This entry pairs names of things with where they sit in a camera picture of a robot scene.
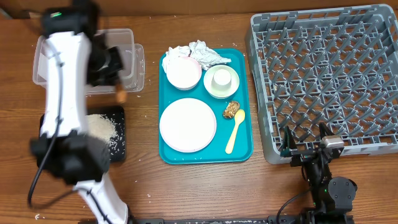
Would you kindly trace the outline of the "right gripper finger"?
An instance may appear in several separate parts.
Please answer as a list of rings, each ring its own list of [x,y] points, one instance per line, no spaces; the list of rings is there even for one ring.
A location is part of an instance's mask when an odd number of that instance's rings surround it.
[[[292,135],[292,131],[290,130],[290,128],[288,126],[284,126],[284,137],[283,137],[281,149],[282,149],[282,151],[286,151],[286,150],[296,151],[297,150],[297,145],[296,145],[294,137]]]
[[[328,126],[321,122],[319,123],[320,138],[323,139],[326,136],[334,136],[335,134],[328,128]]]

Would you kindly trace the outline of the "pile of white rice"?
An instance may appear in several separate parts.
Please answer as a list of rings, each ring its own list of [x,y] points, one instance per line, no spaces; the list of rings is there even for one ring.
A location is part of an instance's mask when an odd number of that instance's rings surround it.
[[[86,115],[88,121],[88,134],[103,140],[108,146],[116,147],[119,134],[116,131],[116,123],[102,114]]]

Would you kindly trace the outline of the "large white plate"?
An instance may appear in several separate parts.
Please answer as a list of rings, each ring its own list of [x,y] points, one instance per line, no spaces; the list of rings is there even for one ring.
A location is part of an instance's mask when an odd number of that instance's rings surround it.
[[[161,114],[159,131],[173,150],[197,152],[209,145],[217,129],[213,110],[203,101],[182,98],[174,101]]]

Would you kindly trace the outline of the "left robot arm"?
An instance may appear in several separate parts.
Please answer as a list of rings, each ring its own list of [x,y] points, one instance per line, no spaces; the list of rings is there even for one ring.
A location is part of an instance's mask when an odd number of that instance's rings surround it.
[[[99,6],[73,1],[46,9],[40,19],[50,54],[44,119],[30,150],[39,171],[47,170],[80,194],[98,223],[133,223],[134,217],[109,177],[107,144],[88,132],[86,86],[114,86],[118,101],[126,93],[116,47],[98,34]]]

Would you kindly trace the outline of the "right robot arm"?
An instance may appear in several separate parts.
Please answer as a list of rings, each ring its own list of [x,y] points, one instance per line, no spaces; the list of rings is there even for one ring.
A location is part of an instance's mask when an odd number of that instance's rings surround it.
[[[353,209],[353,200],[358,186],[345,177],[333,177],[329,163],[340,157],[344,142],[325,123],[319,124],[321,141],[318,147],[299,151],[292,131],[284,128],[284,139],[280,155],[290,158],[292,167],[300,167],[302,177],[308,182],[308,190],[292,197],[281,206],[275,217],[276,223],[353,223],[347,213]],[[284,208],[294,200],[310,193],[312,208],[303,208],[298,215],[284,215]]]

